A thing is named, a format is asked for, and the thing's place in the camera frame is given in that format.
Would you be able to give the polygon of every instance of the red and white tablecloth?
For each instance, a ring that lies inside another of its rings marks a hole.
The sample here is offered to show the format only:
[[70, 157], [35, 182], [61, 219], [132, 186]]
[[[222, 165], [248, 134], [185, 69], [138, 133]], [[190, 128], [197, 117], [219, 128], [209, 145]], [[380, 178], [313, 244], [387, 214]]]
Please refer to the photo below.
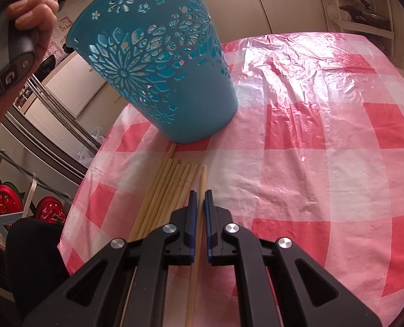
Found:
[[[176, 157], [209, 165], [214, 204], [261, 238], [292, 238], [388, 326], [404, 306], [404, 78], [357, 35], [270, 35], [223, 50], [237, 114]], [[123, 110], [65, 224], [59, 249], [71, 273], [129, 236], [169, 147]], [[183, 326], [189, 268], [170, 271], [164, 326]], [[207, 326], [239, 318], [233, 267], [205, 260], [195, 327]]]

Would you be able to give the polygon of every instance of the checkered tablecloth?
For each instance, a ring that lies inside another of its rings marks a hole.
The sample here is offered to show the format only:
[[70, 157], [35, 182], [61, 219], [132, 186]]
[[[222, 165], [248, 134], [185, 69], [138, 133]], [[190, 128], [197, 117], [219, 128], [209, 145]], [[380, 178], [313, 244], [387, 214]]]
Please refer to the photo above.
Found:
[[[404, 78], [357, 35], [271, 35], [223, 49], [237, 114], [210, 138], [178, 145], [176, 157], [209, 166], [214, 204], [235, 222], [292, 238], [388, 326], [404, 306]], [[59, 249], [71, 273], [129, 236], [169, 147], [138, 111], [123, 110], [65, 224]], [[170, 269], [164, 326], [184, 325], [188, 277], [187, 267]], [[239, 326], [239, 317], [233, 267], [205, 260], [195, 327], [207, 326]]]

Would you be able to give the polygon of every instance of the table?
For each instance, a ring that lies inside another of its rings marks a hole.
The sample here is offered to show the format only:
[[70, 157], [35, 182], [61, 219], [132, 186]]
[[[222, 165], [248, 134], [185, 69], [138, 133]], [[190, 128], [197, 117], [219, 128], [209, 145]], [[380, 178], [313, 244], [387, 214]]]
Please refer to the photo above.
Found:
[[[388, 326], [404, 306], [404, 78], [357, 35], [269, 35], [223, 50], [237, 114], [176, 157], [209, 165], [215, 205], [261, 238], [292, 238]], [[123, 110], [65, 224], [70, 273], [128, 237], [169, 147]], [[164, 326], [184, 325], [188, 278], [188, 267], [170, 269]], [[211, 325], [239, 325], [237, 292], [233, 267], [205, 260], [194, 326]]]

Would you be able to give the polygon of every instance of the human hand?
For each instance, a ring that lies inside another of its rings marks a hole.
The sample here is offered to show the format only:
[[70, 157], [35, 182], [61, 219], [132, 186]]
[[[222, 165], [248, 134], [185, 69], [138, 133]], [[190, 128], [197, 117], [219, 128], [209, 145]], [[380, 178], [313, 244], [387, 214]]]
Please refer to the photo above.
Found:
[[29, 74], [0, 98], [0, 118], [14, 102], [26, 79], [31, 77], [40, 66], [48, 49], [54, 24], [57, 21], [55, 14], [58, 8], [57, 0], [19, 0], [8, 6], [6, 15], [9, 19], [15, 21], [16, 28], [19, 30], [36, 28], [39, 37], [35, 47], [35, 62]]

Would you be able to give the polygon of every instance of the blue plastic basket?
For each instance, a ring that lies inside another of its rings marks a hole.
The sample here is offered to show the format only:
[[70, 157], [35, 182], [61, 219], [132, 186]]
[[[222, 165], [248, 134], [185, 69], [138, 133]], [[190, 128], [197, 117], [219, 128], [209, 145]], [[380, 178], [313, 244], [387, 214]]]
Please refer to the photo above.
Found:
[[202, 0], [94, 0], [67, 45], [173, 142], [210, 136], [237, 110]]

